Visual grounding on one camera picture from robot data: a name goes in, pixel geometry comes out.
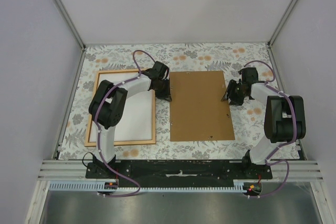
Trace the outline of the white photo paper sheet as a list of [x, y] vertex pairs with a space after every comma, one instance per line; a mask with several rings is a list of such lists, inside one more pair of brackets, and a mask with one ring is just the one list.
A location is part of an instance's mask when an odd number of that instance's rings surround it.
[[[136, 69], [99, 71], [94, 91], [103, 80], [118, 83], [136, 76], [137, 73]], [[121, 121], [115, 129], [115, 146], [155, 144], [155, 109], [155, 93], [152, 90], [128, 98]]]

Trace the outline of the floral patterned table mat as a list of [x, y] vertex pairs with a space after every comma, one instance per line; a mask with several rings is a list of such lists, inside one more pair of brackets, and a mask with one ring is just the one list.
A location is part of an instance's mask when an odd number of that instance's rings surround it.
[[99, 83], [108, 71], [115, 83], [136, 76], [159, 61], [169, 67], [172, 101], [153, 91], [126, 100], [116, 137], [136, 139], [155, 133], [154, 144], [116, 145], [117, 159], [241, 159], [265, 137], [265, 99], [246, 98], [241, 106], [223, 100], [231, 80], [248, 62], [262, 81], [271, 81], [270, 61], [264, 44], [152, 44], [96, 45], [86, 50], [60, 160], [90, 158], [97, 127], [88, 111]]

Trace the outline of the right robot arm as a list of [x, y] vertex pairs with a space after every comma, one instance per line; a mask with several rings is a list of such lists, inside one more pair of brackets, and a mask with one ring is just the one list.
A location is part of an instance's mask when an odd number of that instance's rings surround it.
[[241, 78], [230, 80], [222, 97], [229, 105], [241, 106], [246, 98], [266, 108], [264, 137], [242, 158], [241, 174], [248, 179], [259, 173], [259, 165], [270, 165], [271, 158], [284, 146], [306, 135], [304, 101], [299, 95], [288, 95], [259, 80], [255, 67], [239, 70]]

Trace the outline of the aluminium rail base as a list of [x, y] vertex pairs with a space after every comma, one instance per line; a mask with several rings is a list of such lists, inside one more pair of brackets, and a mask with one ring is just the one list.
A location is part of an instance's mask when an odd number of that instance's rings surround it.
[[[39, 180], [86, 180], [89, 161], [45, 160], [38, 173]], [[113, 165], [119, 173], [137, 179], [140, 176], [201, 177], [256, 182], [321, 182], [322, 172], [316, 161], [289, 160], [273, 166], [242, 169], [239, 160], [117, 160]]]

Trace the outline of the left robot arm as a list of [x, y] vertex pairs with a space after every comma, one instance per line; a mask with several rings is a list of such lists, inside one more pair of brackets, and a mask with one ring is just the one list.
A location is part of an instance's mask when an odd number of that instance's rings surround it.
[[152, 68], [138, 73], [118, 83], [103, 80], [89, 105], [89, 114], [98, 128], [97, 145], [93, 161], [98, 164], [97, 171], [104, 178], [115, 174], [114, 135], [121, 121], [128, 98], [138, 93], [153, 90], [155, 97], [172, 101], [169, 67], [156, 61]]

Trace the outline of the brown frame backing board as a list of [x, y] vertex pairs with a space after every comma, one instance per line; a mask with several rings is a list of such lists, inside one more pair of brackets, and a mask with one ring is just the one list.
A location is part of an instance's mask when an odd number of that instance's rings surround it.
[[235, 140], [222, 71], [171, 72], [170, 88], [172, 142]]

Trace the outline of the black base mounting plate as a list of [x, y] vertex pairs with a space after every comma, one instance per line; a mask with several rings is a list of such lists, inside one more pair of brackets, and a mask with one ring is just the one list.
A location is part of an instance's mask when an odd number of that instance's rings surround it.
[[210, 160], [120, 160], [111, 165], [119, 174], [105, 165], [90, 162], [86, 165], [87, 179], [117, 179], [124, 188], [187, 188], [232, 187], [234, 180], [272, 179], [267, 165], [244, 168], [241, 161]]

